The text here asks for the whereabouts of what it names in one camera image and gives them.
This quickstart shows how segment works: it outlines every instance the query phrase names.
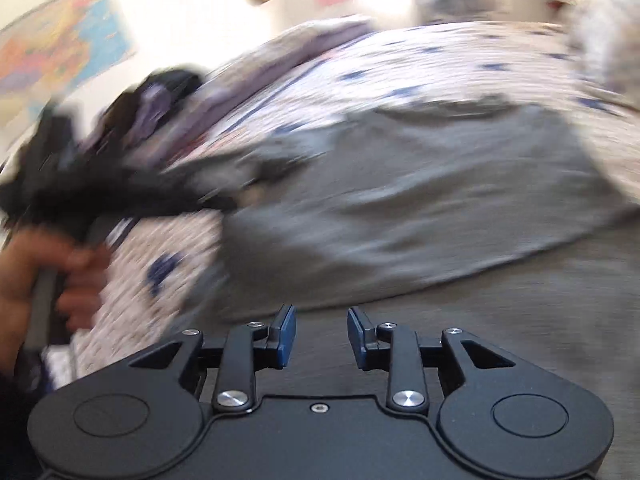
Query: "white quilt with blue stars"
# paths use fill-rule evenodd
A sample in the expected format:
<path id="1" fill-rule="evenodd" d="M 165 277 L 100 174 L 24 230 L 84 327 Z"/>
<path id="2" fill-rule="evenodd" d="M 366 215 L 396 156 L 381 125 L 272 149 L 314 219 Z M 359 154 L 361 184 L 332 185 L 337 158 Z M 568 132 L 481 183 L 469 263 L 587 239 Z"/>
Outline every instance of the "white quilt with blue stars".
<path id="1" fill-rule="evenodd" d="M 292 70 L 213 126 L 188 158 L 340 120 L 379 102 L 477 99 L 501 93 L 555 108 L 600 167 L 640 197 L 640 114 L 580 88 L 565 35 L 539 23 L 470 22 L 371 34 Z M 75 339 L 86 374 L 155 342 L 214 257 L 214 213 L 141 222 L 118 250 L 96 328 Z M 178 262 L 150 283 L 153 264 Z"/>

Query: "black robotic gripper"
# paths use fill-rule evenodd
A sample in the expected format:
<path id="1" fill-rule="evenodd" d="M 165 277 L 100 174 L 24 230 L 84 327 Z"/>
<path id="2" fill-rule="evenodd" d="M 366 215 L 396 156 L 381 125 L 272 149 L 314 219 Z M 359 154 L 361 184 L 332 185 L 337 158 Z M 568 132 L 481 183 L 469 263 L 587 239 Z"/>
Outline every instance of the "black robotic gripper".
<path id="1" fill-rule="evenodd" d="M 385 398 L 258 398 L 255 372 L 289 359 L 284 306 L 270 326 L 185 330 L 45 397 L 28 427 L 42 480 L 595 478 L 613 438 L 595 395 L 458 328 L 428 340 L 357 308 L 347 321 L 358 367 L 388 372 Z"/>

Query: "world map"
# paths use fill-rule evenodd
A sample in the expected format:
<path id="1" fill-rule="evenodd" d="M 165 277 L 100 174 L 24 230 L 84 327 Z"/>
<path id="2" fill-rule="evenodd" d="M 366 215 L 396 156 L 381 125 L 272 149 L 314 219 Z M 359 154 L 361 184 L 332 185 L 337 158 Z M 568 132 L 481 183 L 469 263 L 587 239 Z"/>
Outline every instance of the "world map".
<path id="1" fill-rule="evenodd" d="M 110 0 L 52 0 L 0 30 L 0 133 L 16 138 L 64 96 L 130 54 Z"/>

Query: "human hand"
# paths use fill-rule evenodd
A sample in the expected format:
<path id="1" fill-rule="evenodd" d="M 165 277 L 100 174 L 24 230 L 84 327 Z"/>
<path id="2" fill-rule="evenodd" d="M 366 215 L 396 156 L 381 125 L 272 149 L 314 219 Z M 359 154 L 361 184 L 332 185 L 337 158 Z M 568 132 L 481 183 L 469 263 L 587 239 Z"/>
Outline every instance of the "human hand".
<path id="1" fill-rule="evenodd" d="M 0 252 L 0 372 L 12 375 L 31 318 L 31 290 L 41 267 L 68 274 L 56 309 L 68 316 L 70 332 L 92 328 L 107 283 L 111 253 L 104 245 L 79 246 L 71 238 L 43 228 L 14 233 Z"/>

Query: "black sleeve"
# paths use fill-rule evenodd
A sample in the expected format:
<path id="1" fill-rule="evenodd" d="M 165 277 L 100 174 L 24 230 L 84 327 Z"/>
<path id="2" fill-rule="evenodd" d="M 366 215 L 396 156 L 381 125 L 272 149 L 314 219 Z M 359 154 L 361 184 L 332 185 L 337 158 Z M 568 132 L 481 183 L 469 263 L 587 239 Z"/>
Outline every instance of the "black sleeve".
<path id="1" fill-rule="evenodd" d="M 5 480 L 32 480 L 42 472 L 27 437 L 27 421 L 44 392 L 43 370 L 39 359 L 21 352 L 15 378 L 0 374 L 0 478 Z"/>

